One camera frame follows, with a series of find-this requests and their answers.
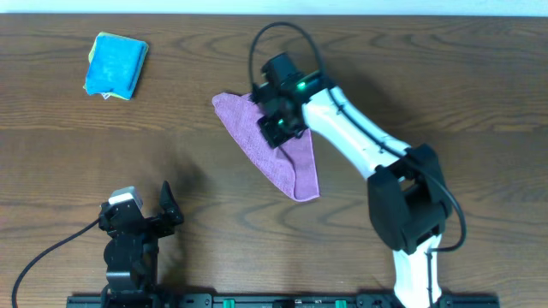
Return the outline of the purple microfiber cloth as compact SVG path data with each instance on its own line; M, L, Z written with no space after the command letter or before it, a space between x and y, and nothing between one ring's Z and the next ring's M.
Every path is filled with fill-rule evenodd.
M214 96L211 103L229 135L276 188L296 202L320 196L310 131L273 149L259 129L258 120L263 113L248 94L223 92Z

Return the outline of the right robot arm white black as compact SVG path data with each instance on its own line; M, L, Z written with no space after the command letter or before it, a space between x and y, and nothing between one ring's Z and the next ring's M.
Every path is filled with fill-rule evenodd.
M278 147L313 131L331 142L367 183L369 217L391 249L394 295L405 307L432 307L441 298L437 255L455 199L438 156L428 145L412 147L369 120L323 72L264 72L252 100L264 112L258 124Z

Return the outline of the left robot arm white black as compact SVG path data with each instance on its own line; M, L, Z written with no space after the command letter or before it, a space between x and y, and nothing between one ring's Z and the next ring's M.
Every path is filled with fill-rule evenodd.
M184 222L168 181L161 187L160 213L144 217L142 206L135 187L116 190L101 204L98 226L110 236L104 261L113 293L153 293L158 279L158 240L174 234Z

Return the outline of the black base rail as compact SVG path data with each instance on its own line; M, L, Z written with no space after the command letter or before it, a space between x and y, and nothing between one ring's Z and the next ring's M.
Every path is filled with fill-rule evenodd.
M355 296L304 295L211 295L188 293L171 299L122 299L108 294L102 296L70 296L67 308L100 307L164 307L164 308L397 308L402 304L388 293L362 293Z

